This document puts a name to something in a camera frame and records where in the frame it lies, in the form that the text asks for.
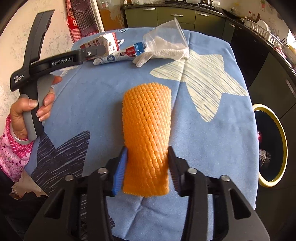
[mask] white wall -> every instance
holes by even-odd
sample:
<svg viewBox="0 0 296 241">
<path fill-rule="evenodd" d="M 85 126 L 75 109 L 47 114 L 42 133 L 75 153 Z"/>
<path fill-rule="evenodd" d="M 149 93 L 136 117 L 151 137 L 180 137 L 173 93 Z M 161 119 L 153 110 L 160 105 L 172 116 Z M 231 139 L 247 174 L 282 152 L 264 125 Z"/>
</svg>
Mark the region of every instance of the white wall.
<svg viewBox="0 0 296 241">
<path fill-rule="evenodd" d="M 69 51 L 73 45 L 66 23 L 65 0 L 28 0 L 12 17 L 0 37 L 0 135 L 19 91 L 10 92 L 11 74 L 22 67 L 29 32 L 37 13 L 55 9 L 45 35 L 41 59 Z"/>
<path fill-rule="evenodd" d="M 265 11 L 260 10 L 261 3 L 260 0 L 217 0 L 214 2 L 218 6 L 220 2 L 220 7 L 230 10 L 234 3 L 238 3 L 238 12 L 241 16 L 247 16 L 249 11 L 254 13 L 257 17 L 258 13 L 261 15 L 261 19 L 267 23 L 268 26 L 273 27 L 276 33 L 279 35 L 280 39 L 286 38 L 289 33 L 289 28 L 285 22 L 278 18 L 278 13 L 275 9 L 271 9 L 268 3 L 265 4 Z"/>
</svg>

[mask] orange foam net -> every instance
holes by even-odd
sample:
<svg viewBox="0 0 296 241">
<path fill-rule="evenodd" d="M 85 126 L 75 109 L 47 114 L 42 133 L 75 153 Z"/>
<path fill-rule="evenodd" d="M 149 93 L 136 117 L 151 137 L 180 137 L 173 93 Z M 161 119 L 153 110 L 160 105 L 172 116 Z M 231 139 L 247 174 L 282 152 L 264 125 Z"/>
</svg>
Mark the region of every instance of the orange foam net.
<svg viewBox="0 0 296 241">
<path fill-rule="evenodd" d="M 128 148 L 124 193 L 149 197 L 169 192 L 171 100 L 170 88 L 158 83 L 142 84 L 124 94 L 123 134 Z"/>
</svg>

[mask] wall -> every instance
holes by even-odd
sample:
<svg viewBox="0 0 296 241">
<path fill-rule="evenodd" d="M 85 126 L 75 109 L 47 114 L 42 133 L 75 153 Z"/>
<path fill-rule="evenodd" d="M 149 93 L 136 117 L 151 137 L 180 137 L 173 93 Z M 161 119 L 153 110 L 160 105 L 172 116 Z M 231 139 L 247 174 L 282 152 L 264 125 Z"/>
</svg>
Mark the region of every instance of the wall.
<svg viewBox="0 0 296 241">
<path fill-rule="evenodd" d="M 218 0 L 214 2 L 215 6 L 220 6 L 227 10 L 231 9 L 234 3 L 239 4 L 237 7 L 238 15 L 247 16 L 249 11 L 251 11 L 252 14 L 254 13 L 257 17 L 258 13 L 260 13 L 261 19 L 265 21 L 269 27 L 275 29 L 276 35 L 278 35 L 281 40 L 288 36 L 288 26 L 283 20 L 278 18 L 277 11 L 270 7 L 268 3 L 265 4 L 265 9 L 262 11 L 260 0 Z"/>
</svg>

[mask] screw head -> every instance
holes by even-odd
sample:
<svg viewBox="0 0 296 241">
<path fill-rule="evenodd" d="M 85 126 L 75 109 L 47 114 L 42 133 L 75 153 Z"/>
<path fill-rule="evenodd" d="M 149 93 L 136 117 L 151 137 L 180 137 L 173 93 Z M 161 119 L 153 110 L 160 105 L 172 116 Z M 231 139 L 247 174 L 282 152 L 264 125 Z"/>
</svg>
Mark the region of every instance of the screw head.
<svg viewBox="0 0 296 241">
<path fill-rule="evenodd" d="M 98 170 L 98 173 L 99 174 L 105 174 L 105 173 L 107 173 L 108 172 L 108 170 L 106 169 L 106 168 L 104 168 L 104 167 L 101 167 L 99 170 Z"/>
<path fill-rule="evenodd" d="M 72 181 L 74 179 L 73 175 L 67 175 L 65 176 L 66 181 Z"/>
<path fill-rule="evenodd" d="M 226 175 L 221 176 L 221 179 L 222 179 L 224 182 L 229 182 L 229 181 L 230 181 L 229 176 L 226 176 Z"/>
<path fill-rule="evenodd" d="M 188 168 L 187 172 L 190 173 L 190 174 L 197 174 L 197 170 L 195 168 L 192 168 L 192 167 Z"/>
</svg>

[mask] tube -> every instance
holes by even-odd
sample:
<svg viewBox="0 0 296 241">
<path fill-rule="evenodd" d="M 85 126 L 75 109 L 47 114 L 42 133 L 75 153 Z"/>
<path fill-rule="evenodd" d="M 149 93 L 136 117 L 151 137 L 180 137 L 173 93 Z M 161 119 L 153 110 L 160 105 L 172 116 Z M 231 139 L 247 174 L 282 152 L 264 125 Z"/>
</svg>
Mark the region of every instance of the tube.
<svg viewBox="0 0 296 241">
<path fill-rule="evenodd" d="M 144 53 L 144 44 L 142 42 L 139 42 L 134 44 L 131 47 L 116 51 L 108 56 L 96 58 L 94 60 L 94 65 L 117 62 L 121 60 L 133 60 L 135 57 L 139 56 L 141 53 Z"/>
</svg>

